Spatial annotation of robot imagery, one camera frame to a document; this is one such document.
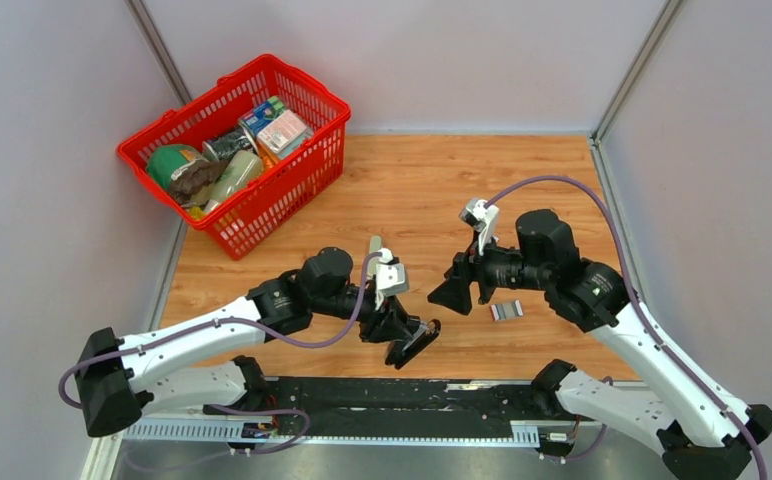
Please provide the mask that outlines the black stapler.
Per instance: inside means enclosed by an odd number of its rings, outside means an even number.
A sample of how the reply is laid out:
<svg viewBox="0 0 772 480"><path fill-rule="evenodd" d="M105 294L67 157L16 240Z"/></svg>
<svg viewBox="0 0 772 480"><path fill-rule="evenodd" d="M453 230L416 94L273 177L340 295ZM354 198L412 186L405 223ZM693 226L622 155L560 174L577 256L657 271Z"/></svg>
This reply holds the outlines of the black stapler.
<svg viewBox="0 0 772 480"><path fill-rule="evenodd" d="M442 324L438 319L419 322L408 337L389 343L385 364L396 370L402 369L439 337L441 328Z"/></svg>

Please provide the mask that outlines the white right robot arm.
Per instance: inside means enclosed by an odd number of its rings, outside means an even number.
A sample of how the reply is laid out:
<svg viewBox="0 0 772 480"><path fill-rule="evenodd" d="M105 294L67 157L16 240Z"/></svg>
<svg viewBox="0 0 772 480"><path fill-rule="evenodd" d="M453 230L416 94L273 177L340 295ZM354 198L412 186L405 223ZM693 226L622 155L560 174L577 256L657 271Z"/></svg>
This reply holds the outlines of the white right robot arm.
<svg viewBox="0 0 772 480"><path fill-rule="evenodd" d="M659 455L679 479L736 479L772 433L772 410L730 394L698 367L625 288L612 267L583 258L571 227L548 209L522 214L518 243L504 248L493 235L496 207L463 209L474 237L456 254L429 301L467 314L470 289L481 303L499 288L537 290L549 307L612 349L648 385L638 396L602 383L555 359L533 379L532 402L545 418L564 412L599 421Z"/></svg>

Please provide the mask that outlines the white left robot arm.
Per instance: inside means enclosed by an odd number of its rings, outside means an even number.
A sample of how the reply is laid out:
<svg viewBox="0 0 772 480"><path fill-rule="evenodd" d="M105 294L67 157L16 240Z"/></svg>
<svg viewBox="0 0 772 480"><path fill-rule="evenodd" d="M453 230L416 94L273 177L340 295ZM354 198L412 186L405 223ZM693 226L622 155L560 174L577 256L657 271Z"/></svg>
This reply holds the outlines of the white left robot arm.
<svg viewBox="0 0 772 480"><path fill-rule="evenodd" d="M254 358L196 365L242 347L280 341L326 348L357 326L362 342L386 344L386 365L403 368L439 336L440 321L425 322L401 304L409 282L390 250L365 258L360 284L352 282L352 271L346 251L326 247L300 268L173 327L125 336L110 327L98 330L60 379L59 394L81 410L87 435L99 438L145 415L184 407L210 415L272 415L276 402Z"/></svg>

